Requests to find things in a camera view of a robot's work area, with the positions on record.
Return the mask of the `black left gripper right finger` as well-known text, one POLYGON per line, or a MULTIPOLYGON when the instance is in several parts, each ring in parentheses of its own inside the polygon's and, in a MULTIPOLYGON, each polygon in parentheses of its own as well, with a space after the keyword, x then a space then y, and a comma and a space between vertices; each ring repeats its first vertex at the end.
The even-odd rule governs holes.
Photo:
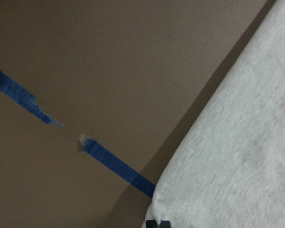
POLYGON ((168 220, 162 220, 160 223, 160 228, 171 228, 171 222, 168 220))

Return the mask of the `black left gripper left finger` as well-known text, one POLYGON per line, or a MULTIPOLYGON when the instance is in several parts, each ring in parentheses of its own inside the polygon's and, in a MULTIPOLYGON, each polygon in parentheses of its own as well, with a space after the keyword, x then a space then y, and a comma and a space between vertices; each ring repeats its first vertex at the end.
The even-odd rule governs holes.
POLYGON ((158 227, 158 223, 154 219, 153 220, 147 220, 145 222, 145 226, 146 226, 146 228, 157 228, 158 227))

